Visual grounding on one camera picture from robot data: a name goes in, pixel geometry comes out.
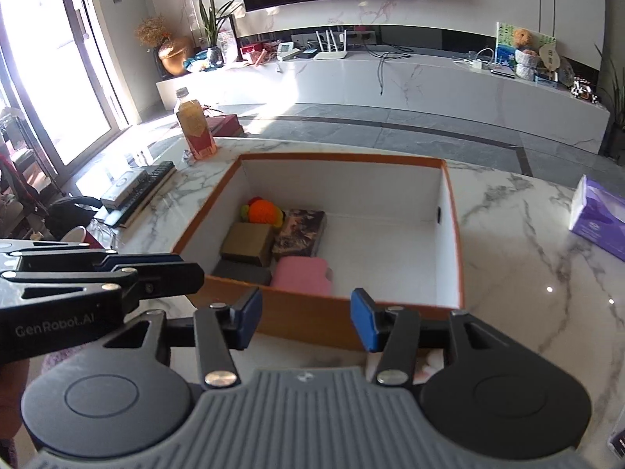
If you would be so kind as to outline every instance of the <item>potted plant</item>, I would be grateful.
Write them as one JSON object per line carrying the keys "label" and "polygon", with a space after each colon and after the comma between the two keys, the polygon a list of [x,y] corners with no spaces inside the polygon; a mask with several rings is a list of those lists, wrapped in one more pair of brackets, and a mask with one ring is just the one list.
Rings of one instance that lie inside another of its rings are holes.
{"label": "potted plant", "polygon": [[[597,47],[601,59],[605,61],[606,56]],[[602,89],[607,95],[610,103],[610,112],[613,122],[610,130],[605,133],[605,138],[601,145],[600,154],[616,160],[620,166],[625,166],[625,67],[622,72],[616,70],[616,66],[611,57],[609,61],[609,73],[612,81],[612,92]]]}
{"label": "potted plant", "polygon": [[217,38],[224,21],[228,19],[230,14],[237,10],[241,4],[233,7],[234,0],[230,0],[217,9],[215,0],[210,0],[210,3],[211,5],[208,8],[208,12],[206,12],[204,3],[202,0],[199,0],[199,13],[202,18],[202,27],[204,28],[206,41],[208,43],[206,58],[211,67],[220,68],[224,66],[224,56],[221,52],[221,48],[217,45]]}

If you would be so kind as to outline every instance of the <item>dried flower arrangement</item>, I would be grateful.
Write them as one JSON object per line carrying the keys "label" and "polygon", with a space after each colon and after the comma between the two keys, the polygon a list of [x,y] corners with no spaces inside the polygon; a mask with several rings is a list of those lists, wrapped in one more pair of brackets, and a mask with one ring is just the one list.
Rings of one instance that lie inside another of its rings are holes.
{"label": "dried flower arrangement", "polygon": [[162,15],[143,19],[134,31],[134,35],[143,45],[150,47],[158,47],[163,43],[163,40],[171,38],[171,33],[168,31],[165,18]]}

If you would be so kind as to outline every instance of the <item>purple tissue box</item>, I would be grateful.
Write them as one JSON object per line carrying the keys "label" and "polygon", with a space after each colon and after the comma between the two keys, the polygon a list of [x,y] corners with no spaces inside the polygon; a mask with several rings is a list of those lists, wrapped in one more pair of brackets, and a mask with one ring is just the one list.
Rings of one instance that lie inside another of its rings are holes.
{"label": "purple tissue box", "polygon": [[569,229],[625,261],[625,199],[586,176],[573,196]]}

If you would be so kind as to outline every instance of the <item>red box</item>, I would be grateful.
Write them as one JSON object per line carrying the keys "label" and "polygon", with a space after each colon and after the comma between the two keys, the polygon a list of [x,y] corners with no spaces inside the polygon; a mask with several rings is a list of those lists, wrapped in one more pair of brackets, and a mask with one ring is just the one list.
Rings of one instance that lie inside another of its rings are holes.
{"label": "red box", "polygon": [[246,53],[251,53],[252,51],[262,51],[262,50],[263,50],[263,43],[262,42],[256,42],[255,44],[242,46],[242,48],[241,48],[241,55],[245,56]]}
{"label": "red box", "polygon": [[239,137],[244,133],[236,114],[208,116],[206,122],[213,137]]}

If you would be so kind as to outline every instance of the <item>orange ball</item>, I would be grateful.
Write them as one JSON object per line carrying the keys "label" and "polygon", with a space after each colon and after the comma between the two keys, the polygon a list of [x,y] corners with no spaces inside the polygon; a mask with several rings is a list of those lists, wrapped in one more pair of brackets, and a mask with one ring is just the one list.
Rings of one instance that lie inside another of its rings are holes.
{"label": "orange ball", "polygon": [[253,224],[275,224],[277,207],[270,201],[259,199],[249,207],[248,219]]}

